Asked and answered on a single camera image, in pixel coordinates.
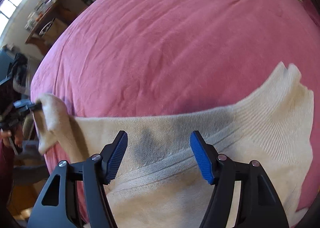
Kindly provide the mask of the person left forearm red sleeve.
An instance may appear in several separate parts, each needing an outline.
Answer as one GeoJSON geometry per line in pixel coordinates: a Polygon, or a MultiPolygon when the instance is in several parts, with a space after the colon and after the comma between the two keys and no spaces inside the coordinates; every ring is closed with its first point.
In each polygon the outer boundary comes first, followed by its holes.
{"type": "Polygon", "coordinates": [[[12,148],[8,148],[1,141],[0,150],[0,206],[1,211],[7,208],[7,203],[11,194],[13,182],[13,169],[14,169],[15,153],[12,148]]]}

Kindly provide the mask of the person left hand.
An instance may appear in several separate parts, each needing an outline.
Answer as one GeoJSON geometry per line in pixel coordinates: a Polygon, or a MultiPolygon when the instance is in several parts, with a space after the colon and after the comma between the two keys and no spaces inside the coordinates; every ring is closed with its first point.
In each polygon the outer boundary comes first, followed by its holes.
{"type": "Polygon", "coordinates": [[[22,147],[23,142],[23,129],[21,125],[17,125],[15,127],[14,133],[11,130],[3,130],[1,129],[1,140],[3,141],[6,147],[11,147],[9,139],[14,136],[15,145],[18,147],[22,147]]]}

